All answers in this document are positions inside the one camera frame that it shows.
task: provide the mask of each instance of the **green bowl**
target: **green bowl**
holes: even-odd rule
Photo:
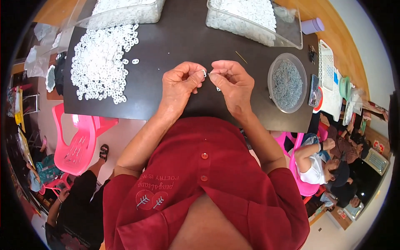
[[[348,101],[350,99],[350,91],[351,91],[350,78],[348,76],[341,78],[339,83],[340,96],[343,97],[346,101]]]

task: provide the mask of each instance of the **plastic bin filled with white parts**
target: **plastic bin filled with white parts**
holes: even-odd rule
[[[80,12],[85,2],[96,0],[79,0],[74,12]],[[105,29],[125,24],[151,24],[160,20],[165,0],[97,0],[91,16],[73,13],[71,21],[74,26],[91,30]]]
[[[277,27],[274,6],[270,0],[208,0],[206,25],[211,28],[226,30],[244,36],[269,47],[303,48],[300,15],[293,23],[283,25],[297,27],[291,34],[289,29]],[[286,33],[281,35],[277,28]]]

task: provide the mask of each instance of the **red shirt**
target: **red shirt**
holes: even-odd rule
[[[238,128],[211,117],[178,120],[139,179],[104,188],[106,249],[168,249],[204,192],[254,249],[299,249],[310,226],[291,171],[266,175]]]

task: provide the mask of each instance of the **magenta chair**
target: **magenta chair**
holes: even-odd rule
[[[285,142],[286,136],[292,141],[295,140],[292,155],[289,155],[288,152],[286,152],[285,147],[284,147],[284,142]],[[294,159],[294,151],[297,150],[301,146],[303,136],[304,136],[303,133],[298,133],[297,138],[294,139],[289,132],[282,132],[281,136],[278,138],[275,138],[275,140],[278,142],[279,146],[282,148],[283,153],[290,158],[289,169],[292,172],[294,179],[296,180],[297,187],[300,191],[300,194],[302,196],[306,196],[305,200],[307,200],[308,196],[313,196],[318,191],[320,185],[303,182],[300,179],[300,175],[298,173],[297,166],[296,166],[296,160]]]
[[[58,192],[56,192],[56,190],[61,192],[61,189],[58,186],[63,183],[66,186],[66,188],[71,189],[71,186],[73,183],[71,185],[68,184],[68,181],[67,181],[68,175],[69,175],[68,173],[63,173],[60,179],[56,179],[48,184],[44,184],[42,186],[42,189],[39,191],[39,194],[44,195],[44,193],[46,192],[46,189],[51,189],[58,197]]]
[[[64,142],[61,126],[61,115],[64,113],[64,104],[53,107],[53,116],[57,126],[57,146],[54,153],[54,163],[61,171],[79,176],[89,166],[93,158],[97,137],[118,124],[117,118],[99,116],[74,116],[74,125],[78,132],[71,140],[71,144]]]

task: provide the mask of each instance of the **dark table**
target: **dark table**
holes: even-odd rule
[[[92,10],[93,6],[84,9]],[[69,114],[83,114],[115,118],[148,120],[157,110],[162,96],[162,75],[176,65],[191,61],[212,70],[211,63],[216,60],[240,62],[255,79],[251,96],[253,112],[268,130],[307,132],[312,115],[308,106],[309,91],[299,110],[292,114],[281,112],[269,98],[267,76],[270,65],[282,53],[297,56],[306,70],[308,86],[311,74],[318,75],[318,60],[313,65],[308,56],[308,45],[318,47],[316,34],[303,36],[303,49],[287,47],[269,48],[247,38],[209,28],[205,25],[207,16],[206,0],[191,1],[166,0],[161,19],[156,24],[141,24],[138,28],[139,44],[123,58],[129,59],[125,65],[129,71],[124,91],[128,101],[115,105],[112,98],[99,101],[82,101],[76,96],[77,87],[70,80],[71,58],[75,55],[74,46],[86,29],[75,27],[71,37],[64,77],[64,109]],[[246,64],[236,53],[248,62]],[[132,59],[140,59],[133,65]],[[228,112],[222,92],[209,78],[192,94],[182,115],[214,116],[238,125]]]

